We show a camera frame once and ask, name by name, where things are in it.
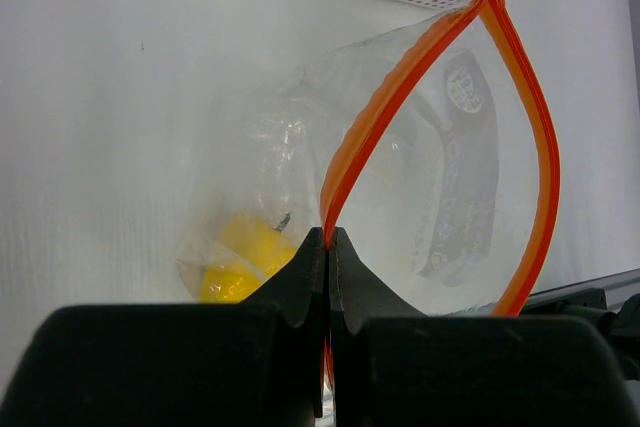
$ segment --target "yellow vegetable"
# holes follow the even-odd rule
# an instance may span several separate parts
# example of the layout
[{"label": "yellow vegetable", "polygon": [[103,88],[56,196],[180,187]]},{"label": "yellow vegetable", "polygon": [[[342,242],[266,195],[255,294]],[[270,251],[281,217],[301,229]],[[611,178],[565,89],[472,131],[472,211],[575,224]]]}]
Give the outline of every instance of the yellow vegetable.
[{"label": "yellow vegetable", "polygon": [[296,253],[287,237],[257,216],[234,217],[216,239],[232,254],[205,269],[200,290],[203,302],[240,302],[284,267]]}]

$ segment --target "ziplock bag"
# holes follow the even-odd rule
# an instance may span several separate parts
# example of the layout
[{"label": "ziplock bag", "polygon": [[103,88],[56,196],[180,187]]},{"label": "ziplock bag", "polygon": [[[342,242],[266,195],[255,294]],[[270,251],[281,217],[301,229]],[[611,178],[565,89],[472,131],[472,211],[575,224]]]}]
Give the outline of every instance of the ziplock bag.
[{"label": "ziplock bag", "polygon": [[515,314],[540,273],[560,162],[504,0],[474,0],[227,96],[177,264],[239,301],[336,223],[427,314]]}]

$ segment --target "printed label on bag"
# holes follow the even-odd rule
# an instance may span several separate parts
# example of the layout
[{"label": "printed label on bag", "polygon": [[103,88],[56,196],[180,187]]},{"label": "printed label on bag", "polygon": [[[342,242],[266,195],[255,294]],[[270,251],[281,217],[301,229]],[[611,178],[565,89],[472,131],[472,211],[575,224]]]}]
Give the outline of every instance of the printed label on bag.
[{"label": "printed label on bag", "polygon": [[427,263],[419,274],[455,287],[491,247],[498,132],[493,97],[471,51],[449,61],[443,82],[447,105],[430,117],[443,145],[444,176]]}]

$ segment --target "clear plastic bag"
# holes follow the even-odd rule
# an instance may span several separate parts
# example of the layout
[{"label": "clear plastic bag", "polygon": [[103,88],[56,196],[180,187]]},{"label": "clear plastic bag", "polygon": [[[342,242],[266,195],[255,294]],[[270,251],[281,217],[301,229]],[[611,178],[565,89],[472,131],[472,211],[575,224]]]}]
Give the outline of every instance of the clear plastic bag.
[{"label": "clear plastic bag", "polygon": [[195,298],[242,300],[309,228],[322,224],[329,242],[338,222],[427,314],[522,307],[551,240],[560,165],[504,0],[328,53],[217,108],[177,252]]}]

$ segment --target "tabletop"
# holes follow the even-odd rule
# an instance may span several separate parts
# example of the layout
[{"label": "tabletop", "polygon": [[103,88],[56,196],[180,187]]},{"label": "tabletop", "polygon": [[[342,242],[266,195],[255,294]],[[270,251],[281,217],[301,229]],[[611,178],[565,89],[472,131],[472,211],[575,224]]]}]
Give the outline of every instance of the tabletop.
[{"label": "tabletop", "polygon": [[[563,161],[537,288],[635,268],[628,0],[507,1]],[[188,299],[173,252],[218,92],[432,15],[390,0],[0,0],[0,12],[0,390],[58,306]]]}]

